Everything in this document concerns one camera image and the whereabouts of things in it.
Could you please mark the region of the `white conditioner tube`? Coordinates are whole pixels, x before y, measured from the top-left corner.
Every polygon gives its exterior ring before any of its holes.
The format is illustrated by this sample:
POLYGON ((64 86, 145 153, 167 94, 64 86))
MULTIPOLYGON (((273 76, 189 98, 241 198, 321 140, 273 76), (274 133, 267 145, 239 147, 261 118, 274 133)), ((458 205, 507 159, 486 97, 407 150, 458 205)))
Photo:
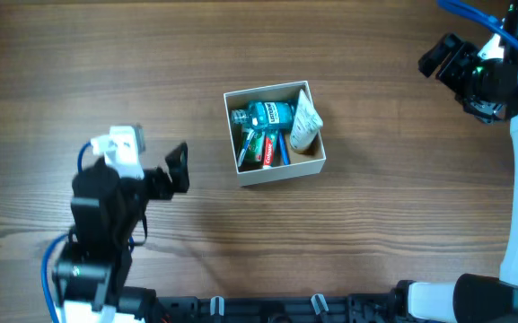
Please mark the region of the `white conditioner tube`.
POLYGON ((297 153, 307 151, 322 127, 323 121, 319 113, 307 93, 300 90, 290 133, 291 148, 297 153))

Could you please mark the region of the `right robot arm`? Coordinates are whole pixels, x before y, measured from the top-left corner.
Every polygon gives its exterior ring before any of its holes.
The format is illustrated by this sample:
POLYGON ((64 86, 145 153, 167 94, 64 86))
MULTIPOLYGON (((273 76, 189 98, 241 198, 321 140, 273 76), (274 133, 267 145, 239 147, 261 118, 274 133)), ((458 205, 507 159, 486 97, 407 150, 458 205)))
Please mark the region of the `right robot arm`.
POLYGON ((505 253, 495 277, 463 274, 449 283, 407 282, 393 291, 397 316, 431 322, 518 322, 518 1, 496 18, 462 1, 439 6, 488 29, 481 48, 454 33, 443 35, 418 61, 481 123, 505 122, 513 147, 512 206, 505 253))

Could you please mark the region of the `blue disposable razor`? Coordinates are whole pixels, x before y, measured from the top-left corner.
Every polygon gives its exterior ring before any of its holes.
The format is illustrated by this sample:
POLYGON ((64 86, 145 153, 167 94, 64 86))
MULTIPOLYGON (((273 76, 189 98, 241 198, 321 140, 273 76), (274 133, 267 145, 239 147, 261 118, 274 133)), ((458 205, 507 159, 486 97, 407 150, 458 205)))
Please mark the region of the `blue disposable razor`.
POLYGON ((287 151, 286 143, 285 143, 285 136, 284 136, 283 132, 278 133, 278 144, 279 144, 279 150, 281 153, 281 159, 282 159, 283 164, 285 166, 289 165, 290 160, 289 160, 288 151, 287 151))

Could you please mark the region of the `Colgate toothpaste tube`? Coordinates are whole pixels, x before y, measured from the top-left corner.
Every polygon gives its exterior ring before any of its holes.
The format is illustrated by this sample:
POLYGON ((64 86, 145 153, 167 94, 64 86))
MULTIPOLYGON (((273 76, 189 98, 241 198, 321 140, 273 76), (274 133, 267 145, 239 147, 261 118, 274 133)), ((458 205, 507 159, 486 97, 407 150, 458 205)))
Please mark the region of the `Colgate toothpaste tube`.
POLYGON ((263 169, 269 169, 272 167, 276 154, 278 134, 278 130, 267 130, 265 132, 264 156, 262 162, 263 169))

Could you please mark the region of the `blue mouthwash bottle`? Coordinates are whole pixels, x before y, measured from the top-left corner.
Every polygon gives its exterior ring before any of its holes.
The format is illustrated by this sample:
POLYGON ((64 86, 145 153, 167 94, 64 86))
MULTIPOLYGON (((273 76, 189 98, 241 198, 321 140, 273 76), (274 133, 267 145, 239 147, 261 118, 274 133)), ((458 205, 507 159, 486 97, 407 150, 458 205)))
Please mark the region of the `blue mouthwash bottle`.
POLYGON ((250 101, 245 109, 231 112, 232 124, 255 131, 289 130, 294 123, 295 105, 284 101, 250 101))

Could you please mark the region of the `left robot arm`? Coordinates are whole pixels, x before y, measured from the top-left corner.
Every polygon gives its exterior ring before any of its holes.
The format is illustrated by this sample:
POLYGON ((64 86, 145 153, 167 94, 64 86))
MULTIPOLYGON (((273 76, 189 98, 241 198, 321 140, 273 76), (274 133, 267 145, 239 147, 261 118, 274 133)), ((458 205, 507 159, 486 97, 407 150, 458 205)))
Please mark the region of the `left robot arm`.
POLYGON ((75 223, 49 245, 40 269, 52 321, 171 321, 154 290, 125 285, 132 252, 140 245, 133 231, 147 224, 148 203, 189 190, 187 144, 179 144, 165 162, 166 170, 125 178, 101 157, 75 175, 75 223))

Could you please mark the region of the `blue white toothbrush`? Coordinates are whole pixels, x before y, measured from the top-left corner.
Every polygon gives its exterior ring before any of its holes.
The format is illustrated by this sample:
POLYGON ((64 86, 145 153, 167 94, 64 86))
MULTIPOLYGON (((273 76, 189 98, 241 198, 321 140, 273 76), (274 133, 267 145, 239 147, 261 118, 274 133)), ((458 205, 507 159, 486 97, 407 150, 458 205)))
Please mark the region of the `blue white toothbrush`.
POLYGON ((242 143, 241 149, 237 157, 237 166, 241 167, 244 162, 244 157, 249 149, 250 143, 255 135, 255 131, 251 127, 242 128, 242 143))

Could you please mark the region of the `green Dettol soap bar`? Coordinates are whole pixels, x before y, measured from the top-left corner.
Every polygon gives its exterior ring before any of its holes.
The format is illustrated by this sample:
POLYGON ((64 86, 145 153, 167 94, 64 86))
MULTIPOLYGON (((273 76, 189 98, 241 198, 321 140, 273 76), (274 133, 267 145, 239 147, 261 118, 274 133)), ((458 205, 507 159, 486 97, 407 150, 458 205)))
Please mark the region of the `green Dettol soap bar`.
POLYGON ((265 132, 257 130, 254 131, 255 135, 250 143, 243 163, 260 163, 262 161, 265 132))

